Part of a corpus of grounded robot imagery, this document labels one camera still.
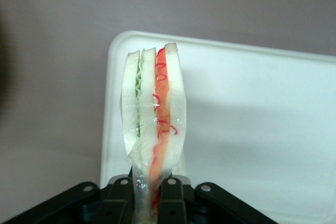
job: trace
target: wrapped sandwich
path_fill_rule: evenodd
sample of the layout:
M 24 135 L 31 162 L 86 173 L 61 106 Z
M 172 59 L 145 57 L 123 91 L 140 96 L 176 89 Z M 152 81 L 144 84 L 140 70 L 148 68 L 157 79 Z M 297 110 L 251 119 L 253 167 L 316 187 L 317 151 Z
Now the wrapped sandwich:
M 128 54 L 121 112 L 132 162 L 135 223 L 155 223 L 161 181 L 182 162 L 186 100 L 177 46 Z

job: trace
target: white surface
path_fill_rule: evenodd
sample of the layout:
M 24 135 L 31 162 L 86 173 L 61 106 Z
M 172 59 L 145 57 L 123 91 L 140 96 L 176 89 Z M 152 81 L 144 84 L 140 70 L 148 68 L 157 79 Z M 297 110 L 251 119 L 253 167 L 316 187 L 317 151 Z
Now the white surface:
M 0 0 L 11 79 L 0 104 L 0 222 L 82 181 L 99 183 L 107 55 L 119 33 L 336 55 L 335 17 L 335 0 Z M 238 130 L 240 114 L 258 111 L 231 109 L 223 125 L 233 118 L 227 125 Z
M 336 58 L 129 31 L 109 50 L 101 186 L 130 169 L 120 115 L 129 52 L 176 42 L 192 185 L 214 182 L 280 223 L 336 222 Z

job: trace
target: white plastic tray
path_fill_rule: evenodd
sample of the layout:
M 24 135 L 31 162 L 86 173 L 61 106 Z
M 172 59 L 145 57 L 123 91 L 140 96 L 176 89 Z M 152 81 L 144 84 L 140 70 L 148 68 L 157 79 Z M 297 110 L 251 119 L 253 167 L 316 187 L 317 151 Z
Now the white plastic tray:
M 127 53 L 176 42 L 192 185 L 214 182 L 279 223 L 336 223 L 336 57 L 128 31 L 109 50 L 101 187 L 130 169 Z

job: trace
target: metal screw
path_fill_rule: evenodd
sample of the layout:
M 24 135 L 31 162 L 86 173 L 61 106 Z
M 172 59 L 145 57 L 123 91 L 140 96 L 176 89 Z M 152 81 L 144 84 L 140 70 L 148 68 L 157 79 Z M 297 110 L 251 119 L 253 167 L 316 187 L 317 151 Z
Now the metal screw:
M 175 185 L 176 184 L 176 180 L 174 180 L 173 178 L 170 178 L 170 179 L 168 179 L 168 184 Z
M 121 185 L 127 185 L 128 184 L 128 180 L 127 179 L 123 179 L 122 181 L 120 181 Z
M 202 191 L 210 191 L 211 190 L 211 187 L 207 186 L 207 185 L 203 185 L 201 186 L 201 190 Z
M 84 187 L 83 191 L 91 191 L 93 189 L 92 186 L 86 186 Z

